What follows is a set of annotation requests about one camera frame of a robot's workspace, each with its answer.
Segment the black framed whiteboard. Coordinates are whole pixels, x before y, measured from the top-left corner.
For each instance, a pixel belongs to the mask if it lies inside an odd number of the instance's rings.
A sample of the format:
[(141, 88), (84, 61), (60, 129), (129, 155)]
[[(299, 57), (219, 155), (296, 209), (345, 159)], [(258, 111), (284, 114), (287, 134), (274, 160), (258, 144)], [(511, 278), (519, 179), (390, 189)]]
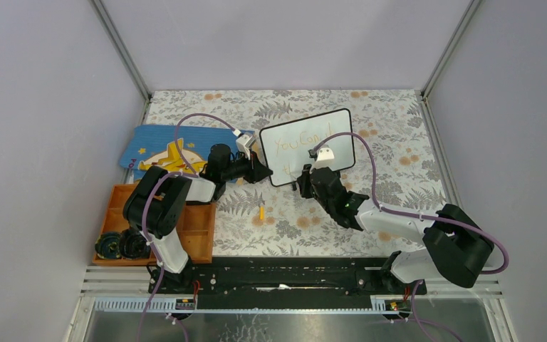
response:
[(352, 130), (351, 113), (347, 108), (261, 129), (259, 139), (266, 165), (272, 171), (271, 185), (280, 187), (294, 182), (305, 164), (314, 163), (309, 156), (310, 150), (331, 135)]

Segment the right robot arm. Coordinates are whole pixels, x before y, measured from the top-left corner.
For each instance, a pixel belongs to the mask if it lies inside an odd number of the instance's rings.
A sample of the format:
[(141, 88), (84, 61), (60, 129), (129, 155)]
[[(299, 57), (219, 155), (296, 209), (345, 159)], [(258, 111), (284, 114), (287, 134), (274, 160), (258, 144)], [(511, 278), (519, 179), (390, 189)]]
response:
[(309, 164), (303, 166), (297, 185), (303, 198), (314, 199), (344, 228), (387, 232), (424, 244), (415, 252), (393, 252), (380, 267), (373, 285), (391, 294), (436, 278), (470, 289), (494, 250), (494, 243), (454, 204), (434, 214), (375, 204), (369, 196), (347, 190), (338, 172)]

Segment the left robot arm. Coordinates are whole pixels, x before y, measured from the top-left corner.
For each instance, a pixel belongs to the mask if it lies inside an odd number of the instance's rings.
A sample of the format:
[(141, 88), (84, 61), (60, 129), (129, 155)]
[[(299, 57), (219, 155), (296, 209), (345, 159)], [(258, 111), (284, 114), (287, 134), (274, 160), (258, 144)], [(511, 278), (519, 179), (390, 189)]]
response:
[(157, 278), (182, 293), (190, 288), (193, 277), (192, 258), (177, 232), (186, 205), (216, 202), (232, 180), (254, 184), (272, 174), (256, 152), (245, 149), (233, 153), (228, 145), (216, 144), (198, 175), (188, 177), (180, 171), (150, 166), (127, 199), (123, 217), (155, 255)]

